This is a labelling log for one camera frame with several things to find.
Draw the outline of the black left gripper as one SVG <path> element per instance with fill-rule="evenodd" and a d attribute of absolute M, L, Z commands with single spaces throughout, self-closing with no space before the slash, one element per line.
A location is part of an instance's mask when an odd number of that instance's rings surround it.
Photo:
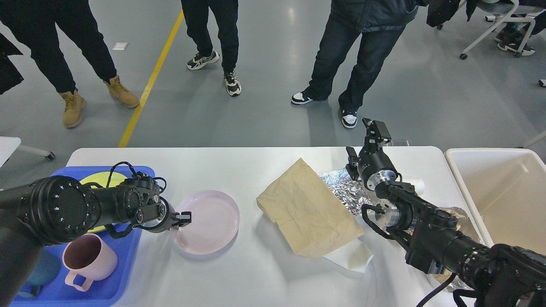
<path fill-rule="evenodd" d="M 192 221 L 192 212 L 175 212 L 166 199 L 160 199 L 160 217 L 143 223 L 143 230 L 150 233 L 161 233 L 169 229 L 179 229 L 189 225 Z"/>

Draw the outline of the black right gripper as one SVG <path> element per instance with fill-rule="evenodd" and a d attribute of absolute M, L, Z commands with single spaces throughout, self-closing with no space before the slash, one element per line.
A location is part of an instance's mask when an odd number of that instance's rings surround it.
<path fill-rule="evenodd" d="M 394 182 L 398 178 L 398 172 L 381 149 L 392 140 L 386 124 L 368 118 L 362 118 L 362 121 L 366 128 L 362 150 L 370 153 L 362 152 L 358 156 L 353 147 L 346 147 L 346 170 L 353 181 L 359 181 L 364 188 L 374 191 L 382 182 Z"/>

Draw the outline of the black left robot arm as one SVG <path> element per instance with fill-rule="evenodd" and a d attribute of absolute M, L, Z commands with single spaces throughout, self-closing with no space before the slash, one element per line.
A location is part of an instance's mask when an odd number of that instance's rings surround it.
<path fill-rule="evenodd" d="M 1 305 L 15 299 L 46 246 L 72 243 L 90 229 L 105 227 L 120 239 L 134 229 L 161 233 L 192 222 L 190 211 L 176 212 L 162 196 L 160 177 L 137 171 L 126 161 L 129 177 L 116 186 L 111 179 L 80 183 L 55 175 L 1 192 Z"/>

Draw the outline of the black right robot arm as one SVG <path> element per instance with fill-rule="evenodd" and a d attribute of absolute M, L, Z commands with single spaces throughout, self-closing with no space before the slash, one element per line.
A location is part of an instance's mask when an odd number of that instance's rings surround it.
<path fill-rule="evenodd" d="M 353 181 L 374 192 L 390 205 L 361 206 L 366 224 L 406 251 L 410 266 L 426 274 L 449 278 L 420 302 L 424 306 L 433 296 L 458 277 L 469 290 L 453 291 L 458 307 L 463 297 L 474 298 L 476 307 L 543 307 L 545 305 L 545 256 L 530 249 L 497 243 L 487 247 L 456 229 L 457 219 L 423 200 L 411 183 L 403 182 L 382 146 L 391 142 L 382 121 L 364 118 L 367 133 L 357 154 L 347 147 L 347 172 Z"/>

